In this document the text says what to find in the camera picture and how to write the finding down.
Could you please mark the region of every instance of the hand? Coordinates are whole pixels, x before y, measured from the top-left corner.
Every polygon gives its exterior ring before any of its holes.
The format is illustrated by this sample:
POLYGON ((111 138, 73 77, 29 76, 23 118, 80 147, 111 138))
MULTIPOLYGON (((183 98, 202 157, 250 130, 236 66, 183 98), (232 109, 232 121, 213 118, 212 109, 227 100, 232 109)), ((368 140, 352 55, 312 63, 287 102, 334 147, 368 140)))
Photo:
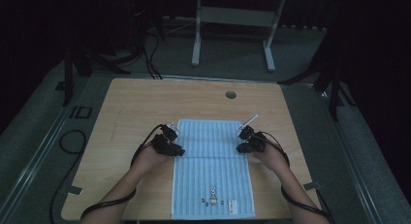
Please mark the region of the hand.
POLYGON ((282 172, 288 172, 290 169, 288 167, 287 161, 284 156, 274 148, 271 144, 266 144, 264 152, 254 151, 252 155, 258 159, 270 170, 275 172, 279 176, 282 172))
POLYGON ((155 151, 151 143, 144 145, 145 149, 140 152, 134 161, 131 170, 144 176, 156 166, 169 160, 170 156, 159 154, 155 151))

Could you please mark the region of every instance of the white label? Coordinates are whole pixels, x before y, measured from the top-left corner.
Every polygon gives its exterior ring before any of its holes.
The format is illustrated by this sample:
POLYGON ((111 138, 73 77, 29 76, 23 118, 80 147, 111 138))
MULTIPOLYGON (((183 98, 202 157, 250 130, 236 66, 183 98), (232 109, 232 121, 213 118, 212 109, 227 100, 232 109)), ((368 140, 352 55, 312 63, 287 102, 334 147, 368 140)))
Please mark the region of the white label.
POLYGON ((238 214, 237 200, 229 200, 229 214, 238 214))

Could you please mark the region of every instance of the wooden table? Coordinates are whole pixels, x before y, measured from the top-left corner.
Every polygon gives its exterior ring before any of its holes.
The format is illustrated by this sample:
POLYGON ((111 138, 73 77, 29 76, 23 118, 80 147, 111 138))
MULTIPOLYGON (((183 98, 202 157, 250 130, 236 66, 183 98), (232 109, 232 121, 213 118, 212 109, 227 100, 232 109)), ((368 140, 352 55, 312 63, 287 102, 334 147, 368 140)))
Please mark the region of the wooden table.
MULTIPOLYGON (((251 126, 274 135, 291 161, 301 184, 311 182, 291 116, 281 88, 274 83, 204 80, 112 81, 73 186, 80 195, 69 194, 62 210, 67 220, 79 220, 84 209, 97 203, 127 172, 138 145, 158 124, 178 123, 181 118, 245 121, 255 113, 251 126), (235 99, 226 97, 234 91, 235 99)), ((174 160, 146 176, 123 215, 131 220, 171 218, 174 160)), ((280 183, 260 161, 249 157, 256 218, 290 218, 280 183)), ((319 205, 315 191, 308 195, 319 205)))

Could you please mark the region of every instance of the person's forearm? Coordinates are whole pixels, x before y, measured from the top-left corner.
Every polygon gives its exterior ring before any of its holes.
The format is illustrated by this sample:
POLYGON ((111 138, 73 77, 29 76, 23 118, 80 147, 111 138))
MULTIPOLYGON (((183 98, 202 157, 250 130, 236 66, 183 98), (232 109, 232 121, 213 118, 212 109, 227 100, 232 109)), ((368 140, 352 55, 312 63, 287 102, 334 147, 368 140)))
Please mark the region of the person's forearm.
MULTIPOLYGON (((130 169, 100 203, 127 197, 139 184, 141 178, 142 175, 133 172, 133 168, 130 169)), ((118 223, 126 207, 127 202, 93 210, 85 215, 80 223, 118 223)))
MULTIPOLYGON (((291 199, 293 199, 296 202, 317 208, 315 204, 311 201, 311 199, 308 197, 308 195, 305 193, 305 191, 302 189, 299 181, 290 169, 284 170, 277 176, 281 181, 281 185, 283 186, 284 191, 291 199)), ((320 214, 296 207, 290 203, 288 205, 290 208, 290 212, 293 216, 294 223, 330 223, 327 220, 327 218, 320 214)))

